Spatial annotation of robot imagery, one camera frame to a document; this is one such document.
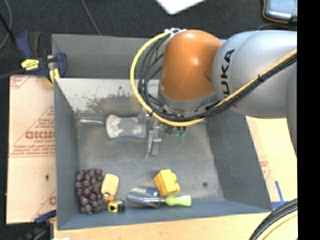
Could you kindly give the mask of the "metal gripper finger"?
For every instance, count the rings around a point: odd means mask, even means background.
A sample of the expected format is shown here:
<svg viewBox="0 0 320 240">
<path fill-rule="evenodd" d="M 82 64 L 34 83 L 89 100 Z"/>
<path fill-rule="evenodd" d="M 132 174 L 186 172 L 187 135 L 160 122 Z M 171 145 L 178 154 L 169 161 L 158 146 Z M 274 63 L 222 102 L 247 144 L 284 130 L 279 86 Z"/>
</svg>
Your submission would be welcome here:
<svg viewBox="0 0 320 240">
<path fill-rule="evenodd" d="M 150 130 L 147 138 L 146 158 L 154 157 L 159 154 L 162 139 L 157 130 Z"/>
<path fill-rule="evenodd" d="M 150 119 L 149 112 L 145 108 L 142 108 L 138 115 L 138 123 L 140 125 L 147 125 L 149 119 Z"/>
</svg>

